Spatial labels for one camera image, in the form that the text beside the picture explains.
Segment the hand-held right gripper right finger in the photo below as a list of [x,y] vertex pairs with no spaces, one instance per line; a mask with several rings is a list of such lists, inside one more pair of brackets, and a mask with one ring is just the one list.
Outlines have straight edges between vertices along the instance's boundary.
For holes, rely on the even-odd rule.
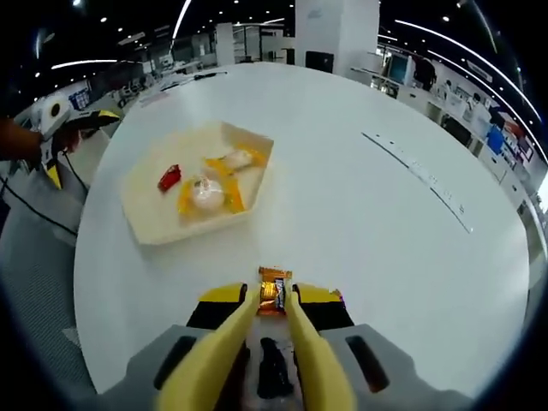
[[355,324],[338,291],[292,286],[294,360],[307,410],[469,410],[471,398],[437,390],[413,358],[370,325]]

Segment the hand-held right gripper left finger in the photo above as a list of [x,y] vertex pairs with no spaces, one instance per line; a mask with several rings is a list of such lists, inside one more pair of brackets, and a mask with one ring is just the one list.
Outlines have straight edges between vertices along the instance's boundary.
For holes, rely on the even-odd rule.
[[249,357],[245,283],[204,293],[186,325],[173,325],[128,362],[97,410],[237,410]]

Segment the person's left hand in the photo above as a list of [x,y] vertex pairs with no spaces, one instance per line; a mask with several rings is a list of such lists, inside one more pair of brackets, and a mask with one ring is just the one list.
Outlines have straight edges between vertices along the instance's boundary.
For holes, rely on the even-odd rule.
[[52,152],[73,152],[80,144],[81,132],[78,129],[58,129],[53,135]]

